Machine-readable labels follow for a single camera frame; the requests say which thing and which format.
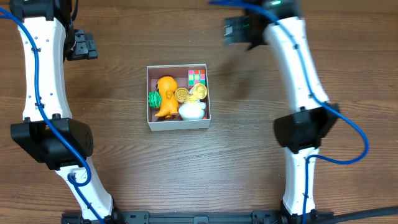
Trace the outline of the multicolour puzzle cube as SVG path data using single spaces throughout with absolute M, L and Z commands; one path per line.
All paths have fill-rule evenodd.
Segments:
M 206 70 L 189 70 L 188 71 L 188 87 L 201 83 L 206 85 Z

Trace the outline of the yellow round disc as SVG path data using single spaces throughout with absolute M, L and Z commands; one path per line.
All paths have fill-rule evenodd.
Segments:
M 174 96 L 175 96 L 176 100 L 180 104 L 184 104 L 184 102 L 187 99 L 188 95 L 189 95 L 189 90 L 186 89 L 186 88 L 178 88 L 174 92 Z

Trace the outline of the white plush duck toy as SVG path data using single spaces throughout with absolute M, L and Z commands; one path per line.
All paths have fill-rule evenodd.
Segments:
M 178 109 L 184 121 L 200 120 L 205 117 L 206 103 L 202 102 L 208 95 L 207 87 L 202 83 L 195 84 L 188 92 L 182 106 Z

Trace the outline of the green round disc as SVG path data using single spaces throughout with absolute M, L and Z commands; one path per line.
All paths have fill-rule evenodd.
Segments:
M 150 108 L 155 108 L 155 109 L 160 108 L 162 97 L 158 91 L 149 92 L 147 99 Z

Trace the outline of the orange dinosaur figure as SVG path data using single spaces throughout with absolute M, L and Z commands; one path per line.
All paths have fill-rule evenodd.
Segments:
M 159 112 L 155 116 L 169 119 L 178 115 L 179 102 L 174 95 L 178 89 L 178 84 L 175 79 L 171 76 L 162 77 L 157 81 L 157 88 L 162 101 L 160 102 Z

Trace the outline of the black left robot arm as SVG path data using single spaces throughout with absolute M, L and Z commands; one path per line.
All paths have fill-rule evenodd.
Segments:
M 73 26 L 77 12 L 77 2 L 63 0 L 12 0 L 1 10 L 17 24 L 25 56 L 23 121 L 11 126 L 11 138 L 69 186 L 81 212 L 63 223 L 124 223 L 93 165 L 91 129 L 73 119 L 67 101 L 65 61 L 98 56 L 92 34 Z

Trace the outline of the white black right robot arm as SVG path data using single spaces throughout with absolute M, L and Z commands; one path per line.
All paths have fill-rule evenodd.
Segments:
M 284 150 L 286 181 L 281 215 L 293 223 L 316 213 L 315 164 L 322 139 L 336 123 L 340 108 L 332 104 L 318 77 L 308 46 L 298 1 L 235 1 L 251 27 L 243 31 L 251 47 L 268 45 L 279 64 L 289 114 L 274 120 L 274 134 Z

